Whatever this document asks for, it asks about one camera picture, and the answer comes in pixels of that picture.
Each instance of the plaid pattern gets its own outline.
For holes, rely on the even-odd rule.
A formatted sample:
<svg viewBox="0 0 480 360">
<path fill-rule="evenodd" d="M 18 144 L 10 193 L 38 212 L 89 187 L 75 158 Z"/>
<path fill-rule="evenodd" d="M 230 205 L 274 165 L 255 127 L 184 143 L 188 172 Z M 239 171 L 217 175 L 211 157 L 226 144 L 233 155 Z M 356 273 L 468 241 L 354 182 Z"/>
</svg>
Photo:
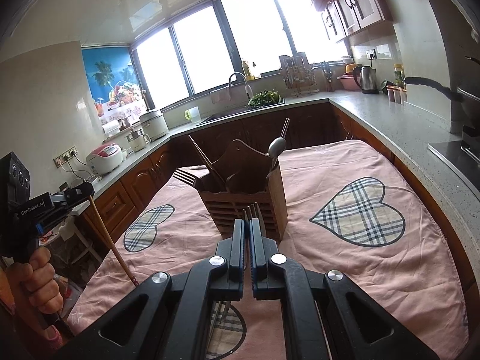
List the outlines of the plaid pattern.
<svg viewBox="0 0 480 360">
<path fill-rule="evenodd" d="M 175 208 L 170 204 L 148 210 L 139 216 L 125 232 L 123 246 L 127 251 L 142 251 L 153 244 L 157 236 L 157 225 L 167 220 Z"/>
<path fill-rule="evenodd" d="M 215 314 L 217 307 L 218 303 L 213 309 L 213 314 Z M 222 303 L 221 307 L 217 320 L 215 321 L 212 338 L 207 348 L 206 360 L 219 360 L 232 354 L 242 345 L 247 334 L 245 321 L 240 316 L 238 310 L 231 305 L 225 321 L 220 324 L 220 318 L 225 304 Z"/>
<path fill-rule="evenodd" d="M 310 219 L 338 237 L 360 246 L 389 245 L 403 235 L 405 219 L 382 203 L 385 185 L 364 177 L 344 187 Z"/>
</svg>

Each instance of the ceiling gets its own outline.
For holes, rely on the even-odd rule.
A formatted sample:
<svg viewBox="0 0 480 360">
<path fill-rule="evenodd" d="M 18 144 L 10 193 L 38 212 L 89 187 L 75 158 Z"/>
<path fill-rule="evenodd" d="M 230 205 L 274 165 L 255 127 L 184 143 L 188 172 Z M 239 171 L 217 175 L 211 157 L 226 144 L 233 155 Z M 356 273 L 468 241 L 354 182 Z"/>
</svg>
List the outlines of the ceiling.
<svg viewBox="0 0 480 360">
<path fill-rule="evenodd" d="M 203 0 L 37 0 L 0 49 L 0 61 L 52 44 L 130 44 Z"/>
</svg>

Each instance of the finger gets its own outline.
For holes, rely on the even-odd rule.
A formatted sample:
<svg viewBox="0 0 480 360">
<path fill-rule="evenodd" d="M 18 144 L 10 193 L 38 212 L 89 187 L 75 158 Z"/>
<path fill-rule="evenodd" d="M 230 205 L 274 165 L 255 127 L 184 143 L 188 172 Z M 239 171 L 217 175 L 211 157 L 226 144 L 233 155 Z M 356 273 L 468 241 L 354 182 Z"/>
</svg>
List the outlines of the finger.
<svg viewBox="0 0 480 360">
<path fill-rule="evenodd" d="M 50 251 L 46 247 L 39 247 L 38 249 L 33 252 L 32 256 L 30 257 L 30 265 L 32 266 L 33 270 L 37 270 L 45 266 L 50 261 Z"/>
<path fill-rule="evenodd" d="M 38 307 L 46 304 L 50 299 L 54 299 L 57 294 L 59 294 L 59 285 L 55 280 L 50 280 L 42 288 L 30 295 L 28 300 L 32 306 Z"/>
<path fill-rule="evenodd" d="M 33 271 L 32 277 L 25 281 L 25 288 L 30 292 L 37 291 L 52 280 L 54 275 L 55 269 L 52 264 L 48 262 L 45 266 Z"/>
<path fill-rule="evenodd" d="M 17 286 L 22 281 L 30 279 L 33 275 L 33 269 L 30 264 L 13 263 L 5 271 L 8 282 L 11 286 Z"/>
<path fill-rule="evenodd" d="M 63 298 L 60 294 L 57 294 L 56 297 L 50 299 L 47 303 L 42 306 L 39 306 L 40 312 L 44 314 L 53 314 L 54 312 L 61 311 L 63 307 Z"/>
</svg>

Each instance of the towel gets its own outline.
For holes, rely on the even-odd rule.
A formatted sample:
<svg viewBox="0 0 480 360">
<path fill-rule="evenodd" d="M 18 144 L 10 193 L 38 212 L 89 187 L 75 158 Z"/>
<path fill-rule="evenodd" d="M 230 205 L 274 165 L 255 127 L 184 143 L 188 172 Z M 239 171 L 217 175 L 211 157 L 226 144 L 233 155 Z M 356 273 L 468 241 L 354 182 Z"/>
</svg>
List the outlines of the towel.
<svg viewBox="0 0 480 360">
<path fill-rule="evenodd" d="M 220 88 L 216 91 L 210 92 L 210 97 L 212 99 L 212 104 L 230 101 L 230 88 L 225 86 L 225 88 Z"/>
</svg>

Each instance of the human hand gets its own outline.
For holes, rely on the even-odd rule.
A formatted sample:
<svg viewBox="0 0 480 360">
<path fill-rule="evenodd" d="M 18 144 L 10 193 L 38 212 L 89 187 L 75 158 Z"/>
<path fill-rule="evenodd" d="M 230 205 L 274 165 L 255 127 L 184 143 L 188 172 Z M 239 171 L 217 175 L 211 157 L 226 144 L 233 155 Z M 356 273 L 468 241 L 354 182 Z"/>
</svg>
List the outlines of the human hand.
<svg viewBox="0 0 480 360">
<path fill-rule="evenodd" d="M 51 332 L 43 330 L 37 319 L 37 311 L 53 314 L 63 307 L 58 284 L 53 280 L 55 270 L 49 263 L 50 251 L 39 247 L 27 264 L 14 263 L 6 270 L 11 292 L 15 298 L 15 313 L 37 333 L 47 337 Z"/>
</svg>

